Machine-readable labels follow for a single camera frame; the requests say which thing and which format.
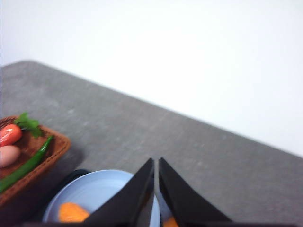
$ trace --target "carrot slice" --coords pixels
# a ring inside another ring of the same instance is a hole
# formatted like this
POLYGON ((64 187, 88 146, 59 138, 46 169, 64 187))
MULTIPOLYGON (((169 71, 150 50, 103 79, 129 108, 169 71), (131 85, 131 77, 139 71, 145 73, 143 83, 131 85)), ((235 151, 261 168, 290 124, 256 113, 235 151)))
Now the carrot slice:
POLYGON ((59 208, 59 220, 61 222, 83 222, 89 213, 73 202, 61 204, 59 208))

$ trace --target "orange food piece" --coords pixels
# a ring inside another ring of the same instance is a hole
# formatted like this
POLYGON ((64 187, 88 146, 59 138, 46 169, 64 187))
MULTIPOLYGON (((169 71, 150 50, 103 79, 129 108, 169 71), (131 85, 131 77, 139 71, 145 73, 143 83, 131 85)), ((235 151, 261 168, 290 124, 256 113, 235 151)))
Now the orange food piece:
POLYGON ((61 204, 59 208, 59 220, 61 222, 83 222, 89 213, 73 202, 61 204))
POLYGON ((176 220, 173 217, 171 217, 166 222, 164 222, 163 226, 164 227, 178 227, 176 220))

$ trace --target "red tomato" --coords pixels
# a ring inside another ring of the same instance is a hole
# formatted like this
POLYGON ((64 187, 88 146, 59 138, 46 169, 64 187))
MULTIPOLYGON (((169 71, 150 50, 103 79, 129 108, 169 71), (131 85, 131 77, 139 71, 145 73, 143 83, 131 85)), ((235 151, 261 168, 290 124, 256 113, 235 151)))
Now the red tomato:
POLYGON ((9 124, 0 131, 0 147, 11 145, 22 136, 21 129, 15 124, 9 124))

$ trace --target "white wall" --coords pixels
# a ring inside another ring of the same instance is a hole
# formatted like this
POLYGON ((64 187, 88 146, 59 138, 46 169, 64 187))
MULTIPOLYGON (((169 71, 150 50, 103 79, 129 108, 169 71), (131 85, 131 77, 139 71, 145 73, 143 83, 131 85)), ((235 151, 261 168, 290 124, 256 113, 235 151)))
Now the white wall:
POLYGON ((2 0, 26 59, 303 157, 302 0, 2 0))

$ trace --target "parsley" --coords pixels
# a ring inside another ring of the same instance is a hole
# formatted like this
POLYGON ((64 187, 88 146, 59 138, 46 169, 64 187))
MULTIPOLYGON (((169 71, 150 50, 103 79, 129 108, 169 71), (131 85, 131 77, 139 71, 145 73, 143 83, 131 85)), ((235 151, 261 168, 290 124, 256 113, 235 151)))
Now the parsley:
POLYGON ((16 120, 14 120, 14 124, 19 126, 21 129, 29 130, 35 138, 42 136, 42 131, 38 127, 39 121, 29 119, 27 117, 27 112, 22 113, 16 120))

